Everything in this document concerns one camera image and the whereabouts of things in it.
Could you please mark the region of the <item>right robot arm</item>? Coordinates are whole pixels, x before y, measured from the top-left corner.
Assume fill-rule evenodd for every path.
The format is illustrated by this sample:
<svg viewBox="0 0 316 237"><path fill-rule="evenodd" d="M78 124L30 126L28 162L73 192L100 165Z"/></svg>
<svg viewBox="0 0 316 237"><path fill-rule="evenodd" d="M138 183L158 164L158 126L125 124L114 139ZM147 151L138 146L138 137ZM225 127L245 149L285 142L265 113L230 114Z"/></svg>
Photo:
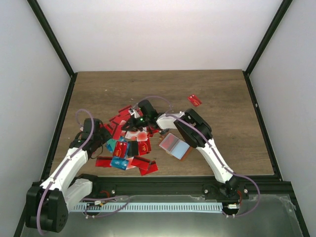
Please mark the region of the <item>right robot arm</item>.
<svg viewBox="0 0 316 237"><path fill-rule="evenodd" d="M142 115L140 116L135 108L129 109L131 118L122 126L123 131L142 131L150 126L158 130L178 130L185 142L197 149L212 169L216 181L221 183L220 195L226 199L236 195L238 178L220 154L210 125L194 109L177 114L159 113L147 99L140 101L137 107Z"/></svg>

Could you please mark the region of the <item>red striped card front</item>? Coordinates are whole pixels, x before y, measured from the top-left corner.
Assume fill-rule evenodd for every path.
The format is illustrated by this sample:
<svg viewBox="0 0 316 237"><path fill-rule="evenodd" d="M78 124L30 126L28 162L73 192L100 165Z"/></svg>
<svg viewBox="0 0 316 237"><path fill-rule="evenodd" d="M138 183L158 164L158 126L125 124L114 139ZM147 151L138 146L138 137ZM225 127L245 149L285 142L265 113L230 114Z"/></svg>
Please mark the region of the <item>red striped card front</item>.
<svg viewBox="0 0 316 237"><path fill-rule="evenodd" d="M147 168L145 169L140 168L139 171L140 171L141 176L145 176L145 175L158 171L158 166L155 161L151 161Z"/></svg>

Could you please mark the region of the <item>brown leather card holder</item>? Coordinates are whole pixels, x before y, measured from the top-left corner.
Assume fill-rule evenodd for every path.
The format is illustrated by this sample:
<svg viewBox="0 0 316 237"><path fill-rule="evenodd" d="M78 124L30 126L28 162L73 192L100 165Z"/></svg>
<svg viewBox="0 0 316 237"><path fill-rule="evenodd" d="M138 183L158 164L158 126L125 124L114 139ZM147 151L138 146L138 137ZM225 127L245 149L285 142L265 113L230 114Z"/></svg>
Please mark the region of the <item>brown leather card holder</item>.
<svg viewBox="0 0 316 237"><path fill-rule="evenodd" d="M158 146L178 160L184 160L193 149L185 141L170 132L160 136L160 143Z"/></svg>

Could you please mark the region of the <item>lone red VIP card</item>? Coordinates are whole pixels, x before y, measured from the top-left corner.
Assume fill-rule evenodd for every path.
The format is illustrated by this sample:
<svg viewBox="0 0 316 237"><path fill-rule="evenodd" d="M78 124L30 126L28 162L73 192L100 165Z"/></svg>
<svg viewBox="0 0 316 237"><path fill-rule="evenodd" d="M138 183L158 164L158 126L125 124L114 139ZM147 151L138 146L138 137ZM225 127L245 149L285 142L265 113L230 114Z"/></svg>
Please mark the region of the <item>lone red VIP card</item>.
<svg viewBox="0 0 316 237"><path fill-rule="evenodd" d="M199 100L199 98L195 94L191 94L190 96L187 97L187 99L195 107L198 107L202 104L202 102Z"/></svg>

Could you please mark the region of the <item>light blue slotted rail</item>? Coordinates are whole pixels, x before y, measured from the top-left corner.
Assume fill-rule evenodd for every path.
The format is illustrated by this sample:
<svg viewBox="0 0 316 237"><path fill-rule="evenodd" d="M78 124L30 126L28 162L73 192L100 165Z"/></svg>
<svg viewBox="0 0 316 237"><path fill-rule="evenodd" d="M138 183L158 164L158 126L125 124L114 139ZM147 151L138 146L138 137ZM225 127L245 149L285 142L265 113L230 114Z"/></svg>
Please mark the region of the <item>light blue slotted rail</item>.
<svg viewBox="0 0 316 237"><path fill-rule="evenodd" d="M84 212L88 204L86 202L81 202L77 204L71 212ZM103 206L90 207L88 211L91 212L105 212L110 213L118 210L125 203L116 202L116 203L107 203ZM141 203L141 202L132 202L129 203L121 212L198 212L198 213L221 213L223 206L221 203L213 202L152 202L152 203Z"/></svg>

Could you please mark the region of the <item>blue bank card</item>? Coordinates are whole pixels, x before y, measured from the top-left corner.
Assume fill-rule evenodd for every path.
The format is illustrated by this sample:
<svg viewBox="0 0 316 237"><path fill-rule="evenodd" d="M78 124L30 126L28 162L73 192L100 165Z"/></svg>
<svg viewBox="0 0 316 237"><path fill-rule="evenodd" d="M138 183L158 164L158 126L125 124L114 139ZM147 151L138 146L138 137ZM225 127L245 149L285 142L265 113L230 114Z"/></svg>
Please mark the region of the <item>blue bank card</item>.
<svg viewBox="0 0 316 237"><path fill-rule="evenodd" d="M120 157L113 157L110 163L111 167L126 170L129 165L129 160Z"/></svg>

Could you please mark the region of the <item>black frame front beam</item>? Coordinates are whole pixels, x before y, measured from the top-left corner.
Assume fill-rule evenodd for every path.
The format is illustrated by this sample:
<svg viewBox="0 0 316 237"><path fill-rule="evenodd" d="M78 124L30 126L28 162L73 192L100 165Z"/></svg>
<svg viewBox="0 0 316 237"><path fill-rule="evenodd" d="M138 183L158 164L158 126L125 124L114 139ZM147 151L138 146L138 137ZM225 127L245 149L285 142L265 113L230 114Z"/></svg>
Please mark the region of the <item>black frame front beam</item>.
<svg viewBox="0 0 316 237"><path fill-rule="evenodd" d="M225 193L225 185L218 183L213 176L179 176L179 177L158 177L158 176L123 176L123 177L98 177L95 175L82 174L75 177L71 182L84 178L92 181L92 193L90 198L101 197L104 191L110 195L193 195L205 196L206 199L232 200L238 197L238 192L244 198L249 195L256 195L257 190L250 181L239 179L236 191L229 195Z"/></svg>

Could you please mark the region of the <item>white card red circle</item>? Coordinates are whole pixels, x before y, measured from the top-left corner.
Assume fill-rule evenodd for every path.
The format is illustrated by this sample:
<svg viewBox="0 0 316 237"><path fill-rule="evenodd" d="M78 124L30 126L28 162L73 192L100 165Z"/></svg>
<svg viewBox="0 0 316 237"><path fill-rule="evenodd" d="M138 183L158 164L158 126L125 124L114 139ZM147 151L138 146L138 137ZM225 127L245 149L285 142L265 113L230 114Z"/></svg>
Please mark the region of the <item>white card red circle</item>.
<svg viewBox="0 0 316 237"><path fill-rule="evenodd" d="M145 131L137 131L137 132L128 131L125 134L125 138L131 141L142 142L142 141L147 141L148 136L147 136L147 132Z"/></svg>

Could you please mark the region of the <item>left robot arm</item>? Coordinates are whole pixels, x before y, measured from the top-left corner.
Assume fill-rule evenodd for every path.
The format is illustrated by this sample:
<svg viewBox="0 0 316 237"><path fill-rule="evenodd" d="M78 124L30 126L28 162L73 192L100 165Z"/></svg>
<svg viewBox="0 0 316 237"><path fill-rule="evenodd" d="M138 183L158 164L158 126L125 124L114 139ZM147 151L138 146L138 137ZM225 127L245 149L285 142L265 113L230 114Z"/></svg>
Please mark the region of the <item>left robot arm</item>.
<svg viewBox="0 0 316 237"><path fill-rule="evenodd" d="M25 225L59 233L63 230L69 212L84 197L96 199L101 187L84 178L75 176L93 153L112 138L100 119L87 118L83 130L70 143L69 149L55 171L42 183L33 184L26 194Z"/></svg>

